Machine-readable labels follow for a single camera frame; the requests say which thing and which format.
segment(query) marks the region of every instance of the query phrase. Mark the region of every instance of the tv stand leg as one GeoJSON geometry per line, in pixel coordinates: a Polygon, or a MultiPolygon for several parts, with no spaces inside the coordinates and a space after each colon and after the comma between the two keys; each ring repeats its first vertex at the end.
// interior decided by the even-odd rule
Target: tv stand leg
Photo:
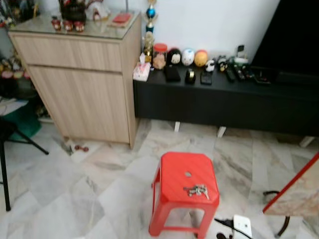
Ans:
{"type": "Polygon", "coordinates": [[[304,139],[300,142],[300,147],[302,148],[306,148],[313,140],[315,139],[315,137],[312,136],[306,136],[304,137],[304,139]]]}
{"type": "Polygon", "coordinates": [[[219,127],[219,130],[218,130],[218,132],[217,132],[217,137],[218,137],[218,138],[221,138],[221,137],[224,135],[226,129],[227,129],[227,128],[224,127],[224,126],[219,127]]]}
{"type": "Polygon", "coordinates": [[[175,131],[175,132],[178,132],[178,131],[179,131],[179,126],[180,126],[180,122],[179,122],[179,121],[176,121],[176,122],[175,122],[175,128],[174,128],[174,131],[175,131]]]}

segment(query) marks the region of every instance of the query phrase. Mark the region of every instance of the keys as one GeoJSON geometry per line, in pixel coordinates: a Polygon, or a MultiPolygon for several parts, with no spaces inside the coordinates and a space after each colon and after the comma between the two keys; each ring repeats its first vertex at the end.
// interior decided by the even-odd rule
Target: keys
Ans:
{"type": "Polygon", "coordinates": [[[196,194],[198,196],[200,196],[201,194],[204,194],[206,198],[209,200],[207,187],[203,184],[197,184],[192,188],[184,187],[183,189],[188,192],[189,197],[193,196],[193,194],[196,194]]]}

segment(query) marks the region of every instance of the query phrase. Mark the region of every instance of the glass top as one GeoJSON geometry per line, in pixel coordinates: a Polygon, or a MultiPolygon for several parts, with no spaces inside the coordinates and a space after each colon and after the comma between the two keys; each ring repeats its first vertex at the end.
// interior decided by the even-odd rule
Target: glass top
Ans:
{"type": "Polygon", "coordinates": [[[77,32],[75,29],[73,29],[71,32],[67,32],[63,27],[60,31],[55,31],[51,24],[51,21],[52,16],[57,16],[58,19],[62,19],[61,14],[58,12],[58,10],[46,12],[36,18],[30,19],[24,23],[21,23],[11,28],[10,31],[49,33],[61,35],[81,35],[91,37],[123,39],[125,34],[128,32],[128,30],[136,20],[137,16],[139,15],[139,12],[130,12],[131,14],[133,14],[133,16],[131,17],[130,22],[125,27],[110,26],[112,20],[120,12],[120,10],[112,9],[109,18],[103,21],[95,22],[92,20],[86,20],[83,32],[77,32]]]}

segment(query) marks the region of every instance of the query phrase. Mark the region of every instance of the tissue box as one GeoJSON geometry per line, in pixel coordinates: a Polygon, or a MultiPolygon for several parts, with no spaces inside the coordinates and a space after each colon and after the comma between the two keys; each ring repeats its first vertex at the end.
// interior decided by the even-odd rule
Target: tissue box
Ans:
{"type": "Polygon", "coordinates": [[[151,69],[151,64],[148,63],[138,63],[133,72],[133,79],[138,81],[147,81],[151,69]]]}

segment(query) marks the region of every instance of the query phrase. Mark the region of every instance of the television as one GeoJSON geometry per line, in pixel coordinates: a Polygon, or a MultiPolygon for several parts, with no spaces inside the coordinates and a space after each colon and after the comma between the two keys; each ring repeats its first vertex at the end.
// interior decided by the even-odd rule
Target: television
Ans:
{"type": "Polygon", "coordinates": [[[319,0],[281,0],[251,65],[278,82],[319,84],[319,0]]]}

